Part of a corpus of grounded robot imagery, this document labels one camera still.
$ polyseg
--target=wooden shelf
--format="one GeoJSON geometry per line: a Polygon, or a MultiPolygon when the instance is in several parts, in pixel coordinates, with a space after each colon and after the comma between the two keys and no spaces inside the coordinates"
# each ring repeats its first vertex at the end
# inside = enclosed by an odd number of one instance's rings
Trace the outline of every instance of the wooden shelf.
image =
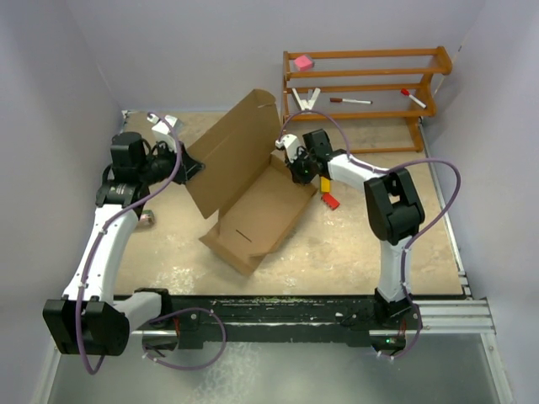
{"type": "MultiPolygon", "coordinates": [[[[433,116],[436,113],[435,101],[430,91],[430,82],[436,73],[450,74],[452,69],[451,58],[447,55],[443,46],[428,49],[392,49],[392,50],[337,50],[328,52],[310,52],[308,55],[312,59],[351,59],[351,58],[372,58],[372,57],[402,57],[402,56],[432,56],[428,66],[406,67],[406,68],[382,68],[382,69],[356,69],[356,70],[322,70],[309,72],[291,72],[291,61],[304,55],[301,52],[283,53],[283,91],[281,100],[281,118],[283,122],[290,116],[288,106],[288,96],[292,94],[289,86],[291,79],[303,78],[331,78],[331,77],[360,77],[360,76],[402,76],[402,75],[422,75],[421,80],[416,83],[390,83],[390,84],[366,84],[366,85],[339,85],[339,86],[318,86],[322,93],[343,93],[359,91],[391,91],[415,90],[414,96],[426,105],[426,109],[421,109],[415,103],[411,103],[407,109],[389,111],[363,111],[354,113],[331,114],[336,120],[368,120],[385,118],[404,118],[408,125],[410,136],[414,142],[412,147],[391,147],[377,149],[356,149],[354,153],[370,152],[421,152],[424,149],[423,140],[419,133],[418,120],[422,116],[433,116]]],[[[307,93],[316,86],[295,87],[298,93],[307,93]]],[[[292,118],[294,121],[325,120],[318,114],[301,114],[292,118]]]]}

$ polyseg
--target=red marker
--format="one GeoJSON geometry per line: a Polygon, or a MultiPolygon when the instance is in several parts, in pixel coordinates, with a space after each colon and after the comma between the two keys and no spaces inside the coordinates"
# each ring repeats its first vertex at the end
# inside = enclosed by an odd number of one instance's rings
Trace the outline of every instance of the red marker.
{"type": "Polygon", "coordinates": [[[406,88],[403,88],[401,90],[401,93],[406,95],[407,97],[409,97],[412,101],[414,101],[417,105],[419,105],[422,109],[426,109],[427,106],[420,100],[418,100],[417,98],[415,98],[412,94],[410,94],[410,92],[406,89],[406,88]]]}

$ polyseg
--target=small object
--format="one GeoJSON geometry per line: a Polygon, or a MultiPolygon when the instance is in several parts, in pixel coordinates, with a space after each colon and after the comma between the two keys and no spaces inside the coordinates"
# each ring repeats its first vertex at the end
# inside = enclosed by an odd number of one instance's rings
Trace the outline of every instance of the small object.
{"type": "Polygon", "coordinates": [[[350,103],[350,104],[368,104],[371,105],[372,101],[364,101],[362,99],[353,99],[353,98],[334,98],[329,99],[332,103],[350,103]]]}
{"type": "Polygon", "coordinates": [[[295,88],[292,89],[292,94],[296,100],[297,107],[302,111],[310,111],[314,107],[314,103],[317,102],[318,95],[320,95],[320,88],[315,88],[309,99],[301,99],[295,88]]]}
{"type": "Polygon", "coordinates": [[[320,177],[320,192],[326,194],[331,191],[331,182],[325,178],[320,177]]]}
{"type": "Polygon", "coordinates": [[[153,210],[143,210],[136,227],[152,227],[153,225],[155,225],[155,215],[153,214],[153,210]]]}
{"type": "Polygon", "coordinates": [[[176,330],[176,337],[179,338],[179,319],[175,317],[173,321],[174,321],[174,329],[176,330]]]}
{"type": "MultiPolygon", "coordinates": [[[[184,127],[184,122],[175,116],[165,115],[164,118],[176,130],[176,133],[179,133],[184,127]]],[[[176,152],[176,144],[174,143],[174,139],[168,134],[169,130],[167,124],[159,120],[154,114],[148,115],[147,119],[153,123],[152,133],[155,136],[155,140],[164,141],[170,151],[176,152]]]]}
{"type": "Polygon", "coordinates": [[[294,59],[294,66],[298,71],[304,72],[305,70],[312,69],[314,60],[309,55],[301,55],[294,59]]]}
{"type": "Polygon", "coordinates": [[[340,205],[340,203],[333,196],[331,196],[331,194],[322,195],[322,200],[331,208],[331,210],[336,210],[340,205]]]}
{"type": "Polygon", "coordinates": [[[407,96],[408,98],[410,98],[412,101],[414,101],[414,102],[415,102],[417,105],[419,105],[422,109],[426,109],[426,108],[427,108],[427,105],[426,105],[423,101],[421,101],[421,100],[415,98],[412,94],[410,94],[410,92],[409,92],[406,88],[403,88],[403,89],[401,90],[401,93],[404,94],[405,96],[407,96]]]}

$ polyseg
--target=marker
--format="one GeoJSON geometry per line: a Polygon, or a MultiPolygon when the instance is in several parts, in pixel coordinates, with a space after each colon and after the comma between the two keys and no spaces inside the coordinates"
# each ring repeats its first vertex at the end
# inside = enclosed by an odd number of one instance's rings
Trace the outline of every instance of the marker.
{"type": "Polygon", "coordinates": [[[332,103],[350,103],[350,104],[372,104],[372,101],[362,101],[360,99],[352,99],[352,98],[330,98],[330,102],[332,103]]]}
{"type": "Polygon", "coordinates": [[[406,88],[403,88],[401,90],[401,93],[406,95],[407,97],[409,97],[412,101],[414,101],[417,105],[419,105],[422,109],[426,109],[427,106],[420,100],[418,100],[417,98],[415,98],[412,94],[410,94],[410,92],[406,89],[406,88]]]}

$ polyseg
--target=yellow block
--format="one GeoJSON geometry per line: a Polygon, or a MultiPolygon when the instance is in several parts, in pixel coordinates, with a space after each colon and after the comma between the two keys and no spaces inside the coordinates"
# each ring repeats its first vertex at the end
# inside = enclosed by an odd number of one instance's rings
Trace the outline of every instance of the yellow block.
{"type": "Polygon", "coordinates": [[[331,191],[331,181],[327,178],[320,177],[320,192],[326,194],[331,191]]]}

